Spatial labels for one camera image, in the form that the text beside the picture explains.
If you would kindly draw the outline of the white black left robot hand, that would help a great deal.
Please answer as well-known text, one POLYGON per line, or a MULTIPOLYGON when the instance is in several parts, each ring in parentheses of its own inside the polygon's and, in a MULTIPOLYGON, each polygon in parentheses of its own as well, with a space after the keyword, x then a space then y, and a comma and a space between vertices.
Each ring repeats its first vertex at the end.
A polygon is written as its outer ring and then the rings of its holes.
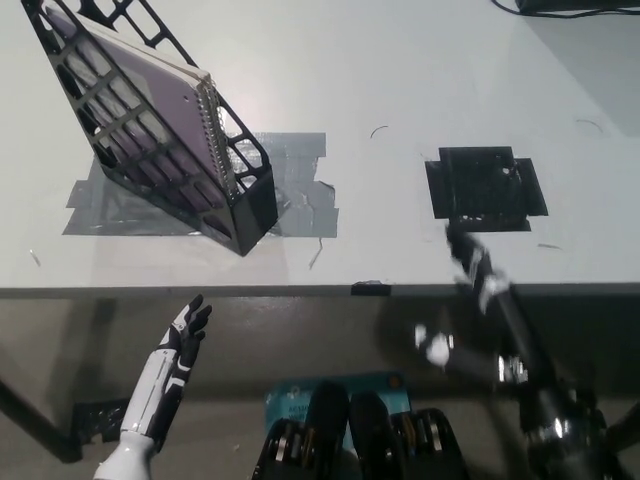
POLYGON ((202 295, 180 311, 148 356, 129 401, 121 430, 151 439, 157 452, 183 399, 211 312, 202 295))

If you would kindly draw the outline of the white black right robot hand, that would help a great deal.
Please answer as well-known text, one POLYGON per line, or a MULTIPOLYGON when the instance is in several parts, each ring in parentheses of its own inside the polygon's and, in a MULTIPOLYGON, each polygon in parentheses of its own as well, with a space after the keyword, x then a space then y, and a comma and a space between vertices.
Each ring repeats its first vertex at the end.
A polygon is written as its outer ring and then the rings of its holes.
POLYGON ((451 334, 431 333, 424 324, 414 327, 414 345, 420 356, 444 371, 466 374, 488 383, 518 385, 528 382, 536 366, 535 342, 517 305, 511 282, 496 270, 488 249, 455 224, 446 227, 452 258, 461 266, 478 312, 494 314, 510 343, 509 354, 487 356, 462 347, 451 334))

